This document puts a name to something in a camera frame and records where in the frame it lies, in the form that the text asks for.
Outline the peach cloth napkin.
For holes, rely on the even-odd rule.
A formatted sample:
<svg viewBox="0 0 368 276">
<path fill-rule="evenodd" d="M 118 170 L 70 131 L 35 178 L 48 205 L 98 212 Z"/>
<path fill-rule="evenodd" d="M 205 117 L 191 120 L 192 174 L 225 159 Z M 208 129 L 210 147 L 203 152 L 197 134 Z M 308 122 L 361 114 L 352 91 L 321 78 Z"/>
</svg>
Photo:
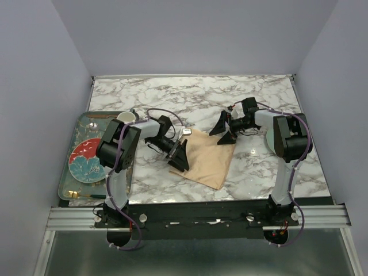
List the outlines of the peach cloth napkin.
<svg viewBox="0 0 368 276">
<path fill-rule="evenodd" d="M 219 137 L 209 136 L 192 129 L 186 136 L 186 154 L 189 170 L 180 172 L 172 168 L 170 173 L 219 190 L 223 187 L 235 150 L 235 145 L 218 145 Z"/>
</svg>

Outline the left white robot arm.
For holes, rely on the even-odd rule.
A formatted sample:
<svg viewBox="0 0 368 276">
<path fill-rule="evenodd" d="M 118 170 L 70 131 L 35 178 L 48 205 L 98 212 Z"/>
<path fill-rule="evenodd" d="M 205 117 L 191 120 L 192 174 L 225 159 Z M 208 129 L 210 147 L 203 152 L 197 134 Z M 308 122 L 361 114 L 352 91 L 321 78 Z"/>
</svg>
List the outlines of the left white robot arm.
<svg viewBox="0 0 368 276">
<path fill-rule="evenodd" d="M 97 146 L 96 157 L 106 173 L 105 205 L 111 209 L 108 221 L 113 226 L 121 227 L 127 222 L 128 214 L 123 210 L 128 203 L 126 171 L 135 158 L 140 140 L 163 151 L 171 167 L 180 172 L 189 170 L 187 140 L 173 141 L 166 137 L 172 125 L 166 116 L 129 123 L 115 118 L 108 124 Z"/>
</svg>

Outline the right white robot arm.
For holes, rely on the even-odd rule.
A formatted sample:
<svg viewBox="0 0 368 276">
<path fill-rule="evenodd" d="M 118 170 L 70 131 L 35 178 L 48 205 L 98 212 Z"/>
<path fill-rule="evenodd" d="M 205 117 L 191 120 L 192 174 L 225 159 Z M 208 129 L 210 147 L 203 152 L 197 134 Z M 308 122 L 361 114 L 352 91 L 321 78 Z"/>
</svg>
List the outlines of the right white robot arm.
<svg viewBox="0 0 368 276">
<path fill-rule="evenodd" d="M 313 148 L 311 133 L 303 113 L 285 113 L 257 102 L 254 97 L 240 101 L 243 117 L 235 118 L 235 105 L 221 111 L 218 122 L 209 132 L 211 136 L 223 133 L 218 145 L 235 144 L 237 135 L 248 129 L 267 129 L 268 147 L 278 157 L 275 186 L 269 196 L 265 220 L 278 225 L 290 216 L 296 205 L 293 191 L 301 163 Z"/>
</svg>

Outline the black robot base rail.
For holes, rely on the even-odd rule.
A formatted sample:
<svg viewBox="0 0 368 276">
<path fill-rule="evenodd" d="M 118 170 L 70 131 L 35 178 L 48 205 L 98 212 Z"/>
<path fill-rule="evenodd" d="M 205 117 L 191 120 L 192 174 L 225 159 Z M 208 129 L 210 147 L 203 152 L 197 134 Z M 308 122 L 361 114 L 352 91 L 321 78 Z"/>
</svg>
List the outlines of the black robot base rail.
<svg viewBox="0 0 368 276">
<path fill-rule="evenodd" d="M 97 212 L 96 228 L 127 230 L 132 239 L 262 239 L 298 226 L 294 205 L 270 200 L 127 204 L 121 212 L 106 205 Z"/>
</svg>

